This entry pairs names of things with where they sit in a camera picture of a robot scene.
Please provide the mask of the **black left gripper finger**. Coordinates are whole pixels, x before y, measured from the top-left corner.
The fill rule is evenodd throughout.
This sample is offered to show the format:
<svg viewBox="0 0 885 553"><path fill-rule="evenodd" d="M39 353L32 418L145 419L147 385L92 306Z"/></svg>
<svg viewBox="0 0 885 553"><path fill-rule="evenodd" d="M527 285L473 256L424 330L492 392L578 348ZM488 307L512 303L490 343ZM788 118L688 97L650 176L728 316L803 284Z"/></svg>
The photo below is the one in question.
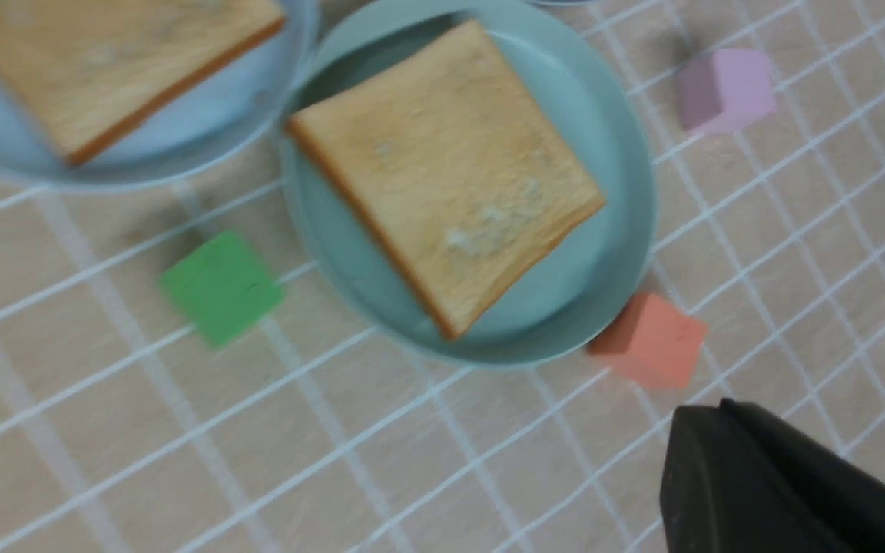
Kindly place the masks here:
<svg viewBox="0 0 885 553"><path fill-rule="evenodd" d="M659 505L671 552L885 552L885 484L752 402L673 412Z"/></svg>

